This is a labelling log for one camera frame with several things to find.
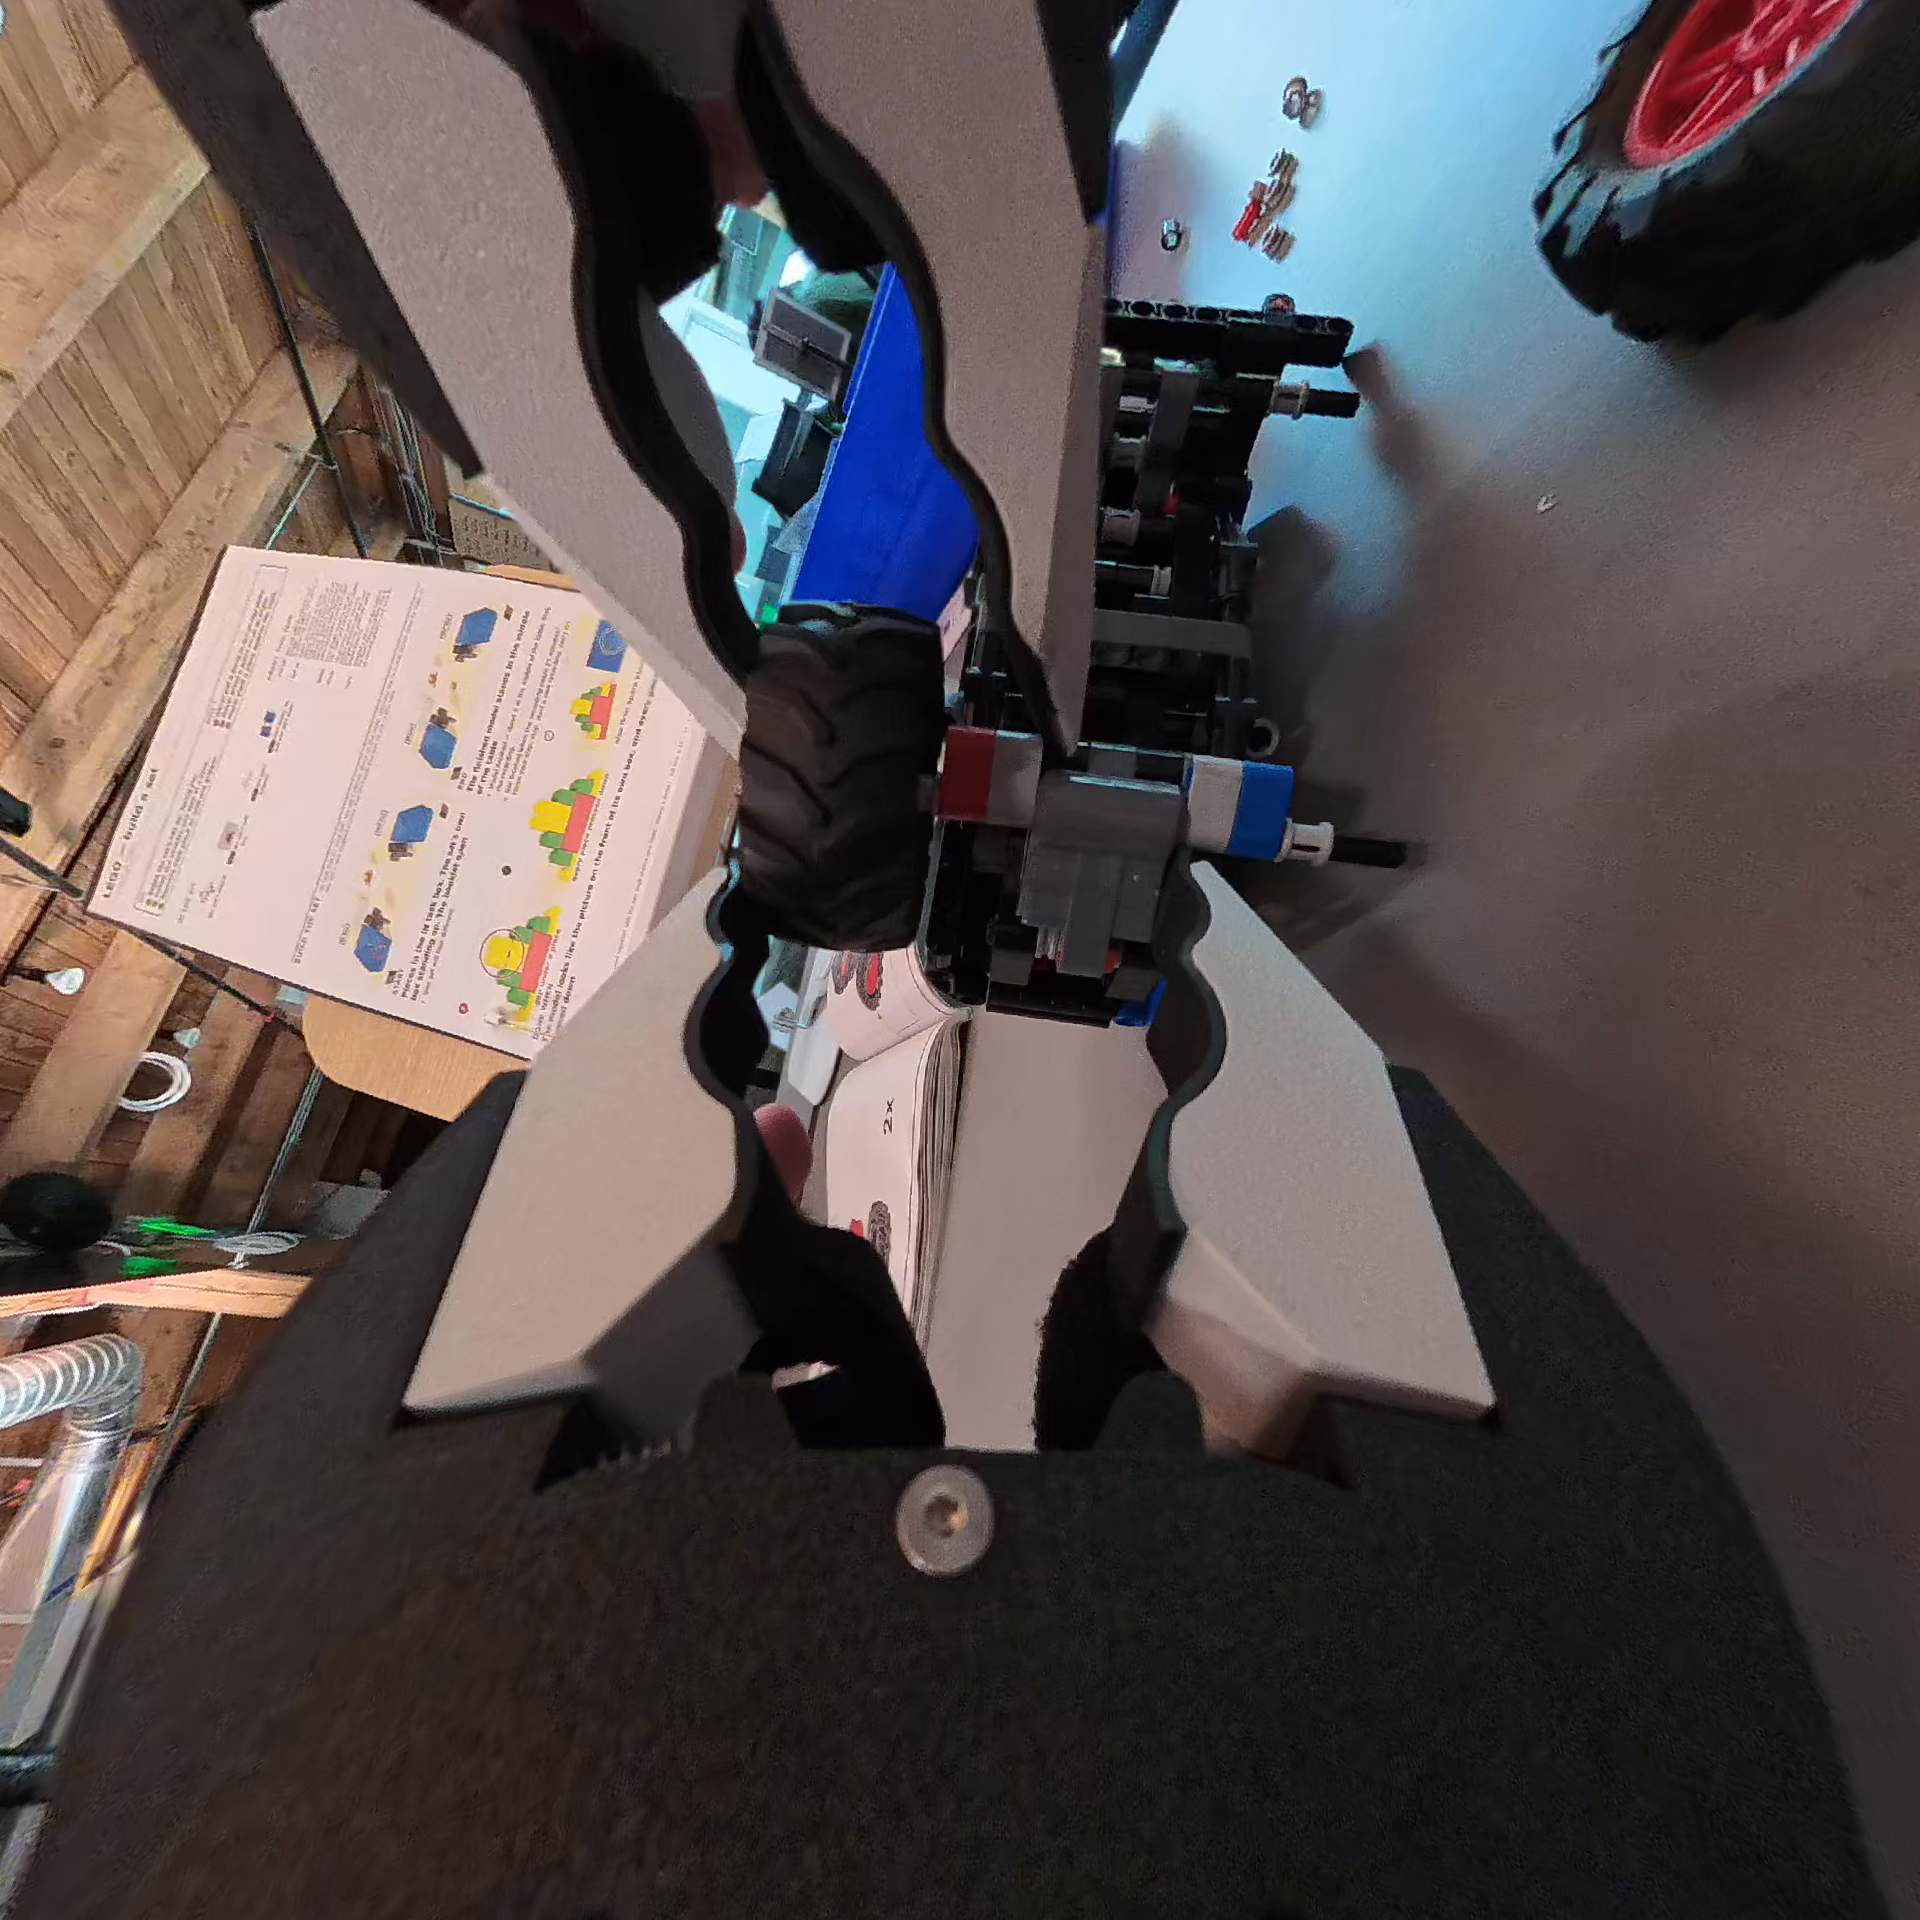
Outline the blue plastic bin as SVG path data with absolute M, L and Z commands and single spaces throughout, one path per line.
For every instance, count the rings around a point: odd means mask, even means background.
M 932 622 L 972 571 L 978 533 L 925 437 L 920 332 L 893 268 L 875 285 L 842 412 L 785 600 Z

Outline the lego instruction booklet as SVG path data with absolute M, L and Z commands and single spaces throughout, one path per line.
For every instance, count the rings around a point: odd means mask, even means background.
M 830 956 L 839 1067 L 825 1103 L 825 1219 L 879 1255 L 920 1345 L 945 1237 L 969 1018 L 910 946 Z

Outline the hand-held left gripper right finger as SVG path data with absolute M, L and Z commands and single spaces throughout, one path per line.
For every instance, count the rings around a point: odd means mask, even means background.
M 1213 1452 L 1320 1403 L 1480 1422 L 1494 1390 L 1365 1032 L 1211 862 L 1175 862 L 1147 1032 L 1165 1099 L 1112 1216 L 1112 1305 Z

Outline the lego monster truck model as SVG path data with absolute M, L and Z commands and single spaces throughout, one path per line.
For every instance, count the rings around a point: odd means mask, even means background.
M 1294 817 L 1295 773 L 1255 699 L 1249 461 L 1264 420 L 1351 420 L 1353 322 L 1107 300 L 1096 410 L 1089 629 L 1070 650 L 1076 728 L 1047 759 L 1005 639 L 973 592 L 929 792 L 918 962 L 965 1010 L 1143 1027 L 1175 854 L 1397 872 L 1403 841 Z

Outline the white instruction sheet panel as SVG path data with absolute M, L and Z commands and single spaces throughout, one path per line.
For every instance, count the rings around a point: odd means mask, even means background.
M 235 545 L 88 907 L 526 1063 L 712 867 L 727 765 L 576 591 Z

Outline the small loose lego pieces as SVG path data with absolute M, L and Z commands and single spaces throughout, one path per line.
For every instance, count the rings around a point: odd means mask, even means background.
M 1285 219 L 1299 199 L 1300 166 L 1282 139 L 1300 139 L 1321 111 L 1325 90 L 1291 74 L 1255 117 L 1236 113 L 1215 93 L 1154 113 L 1139 145 L 1151 259 L 1188 266 L 1196 241 L 1211 232 L 1282 261 L 1294 248 Z

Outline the silver ventilation duct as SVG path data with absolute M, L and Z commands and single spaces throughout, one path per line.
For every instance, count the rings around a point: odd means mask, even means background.
M 84 1567 L 133 1431 L 141 1350 L 84 1335 L 3 1362 L 3 1425 L 56 1431 L 3 1542 L 3 1751 L 36 1746 L 84 1621 Z

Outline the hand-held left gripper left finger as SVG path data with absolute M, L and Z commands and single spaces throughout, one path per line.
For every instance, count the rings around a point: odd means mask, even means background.
M 584 1397 L 626 1435 L 687 1431 L 744 1362 L 731 1274 L 759 1187 L 744 1103 L 768 1032 L 766 930 L 709 872 L 541 1049 L 518 1087 L 405 1411 Z

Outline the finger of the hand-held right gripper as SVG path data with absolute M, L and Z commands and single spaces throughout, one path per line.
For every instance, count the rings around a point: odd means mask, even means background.
M 749 676 L 718 402 L 621 285 L 532 78 L 429 5 L 268 5 L 253 31 L 491 492 L 660 665 Z
M 1107 41 L 1043 7 L 775 4 L 763 60 L 812 166 L 874 229 L 922 357 L 991 620 L 1050 751 L 1080 741 L 1105 295 Z

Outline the black tyre red rim wheel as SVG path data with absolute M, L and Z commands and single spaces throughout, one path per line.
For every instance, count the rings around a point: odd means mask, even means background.
M 757 636 L 744 683 L 740 880 L 768 930 L 893 951 L 922 924 L 945 736 L 937 627 L 803 603 Z
M 1914 243 L 1916 5 L 1642 5 L 1530 215 L 1548 273 L 1630 340 L 1799 312 Z

